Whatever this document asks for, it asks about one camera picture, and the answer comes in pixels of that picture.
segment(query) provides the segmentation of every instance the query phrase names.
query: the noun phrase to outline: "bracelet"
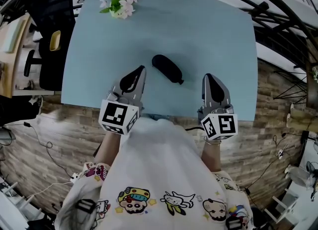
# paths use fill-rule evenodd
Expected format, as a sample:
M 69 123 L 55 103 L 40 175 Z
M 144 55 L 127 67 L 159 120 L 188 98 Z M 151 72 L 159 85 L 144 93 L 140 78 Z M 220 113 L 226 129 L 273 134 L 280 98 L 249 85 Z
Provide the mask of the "bracelet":
M 209 145 L 213 145 L 213 146 L 220 146 L 220 144 L 221 144 L 221 140 L 215 140 L 215 141 L 220 141 L 220 143 L 219 144 L 212 144 L 212 143 L 210 143 L 208 140 L 207 140 L 207 137 L 205 136 L 204 138 L 203 138 L 203 140 L 207 143 L 207 144 L 209 144 Z

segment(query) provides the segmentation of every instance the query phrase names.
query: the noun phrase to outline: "light blue table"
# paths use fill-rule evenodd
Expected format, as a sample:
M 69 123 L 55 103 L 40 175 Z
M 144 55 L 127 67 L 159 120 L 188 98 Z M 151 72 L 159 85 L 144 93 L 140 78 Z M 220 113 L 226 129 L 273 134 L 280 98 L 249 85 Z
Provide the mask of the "light blue table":
M 100 108 L 113 82 L 147 69 L 144 113 L 197 117 L 202 78 L 218 77 L 239 120 L 254 120 L 257 55 L 250 16 L 218 0 L 140 0 L 126 20 L 99 13 L 85 0 L 66 59 L 62 103 Z M 174 61 L 184 83 L 152 67 L 154 55 Z

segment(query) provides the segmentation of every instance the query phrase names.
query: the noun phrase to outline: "white t-shirt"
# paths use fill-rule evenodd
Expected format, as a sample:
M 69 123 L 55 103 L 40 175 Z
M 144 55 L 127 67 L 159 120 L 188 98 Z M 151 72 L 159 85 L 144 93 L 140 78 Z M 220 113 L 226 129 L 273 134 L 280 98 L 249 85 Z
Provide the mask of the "white t-shirt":
M 247 196 L 224 171 L 211 173 L 180 126 L 140 118 L 110 168 L 86 163 L 57 215 L 57 230 L 224 230 L 230 216 L 252 229 Z M 92 213 L 77 209 L 81 199 Z

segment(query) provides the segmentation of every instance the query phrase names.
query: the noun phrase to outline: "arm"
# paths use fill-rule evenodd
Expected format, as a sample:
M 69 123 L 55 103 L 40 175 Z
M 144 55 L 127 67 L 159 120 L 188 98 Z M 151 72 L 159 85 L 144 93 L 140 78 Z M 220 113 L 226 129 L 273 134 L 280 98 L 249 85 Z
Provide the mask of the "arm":
M 204 144 L 201 159 L 211 172 L 221 171 L 220 140 L 209 141 Z
M 120 135 L 107 132 L 94 159 L 95 163 L 105 163 L 109 166 L 114 162 L 119 151 Z

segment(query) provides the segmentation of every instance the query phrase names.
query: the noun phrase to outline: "black office chair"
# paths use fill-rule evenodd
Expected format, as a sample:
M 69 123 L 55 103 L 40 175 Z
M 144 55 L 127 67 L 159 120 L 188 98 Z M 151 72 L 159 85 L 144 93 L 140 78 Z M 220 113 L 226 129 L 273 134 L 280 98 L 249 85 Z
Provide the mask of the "black office chair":
M 29 52 L 24 76 L 29 76 L 31 65 L 41 64 L 40 87 L 47 90 L 62 90 L 66 55 L 71 40 L 75 18 L 72 0 L 23 0 L 26 10 L 33 18 L 42 39 L 39 44 L 41 59 Z M 52 34 L 61 32 L 59 50 L 50 51 Z

